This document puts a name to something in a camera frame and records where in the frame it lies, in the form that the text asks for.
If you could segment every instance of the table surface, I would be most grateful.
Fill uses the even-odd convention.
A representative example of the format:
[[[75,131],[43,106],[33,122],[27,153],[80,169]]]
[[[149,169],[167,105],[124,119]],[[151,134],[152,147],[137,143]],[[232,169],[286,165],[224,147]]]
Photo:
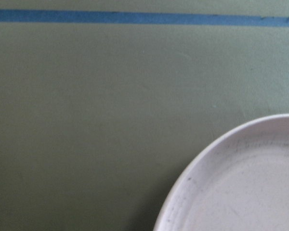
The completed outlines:
[[[97,2],[0,8],[289,15],[289,1]],[[0,23],[0,231],[151,230],[201,150],[278,113],[289,28]]]

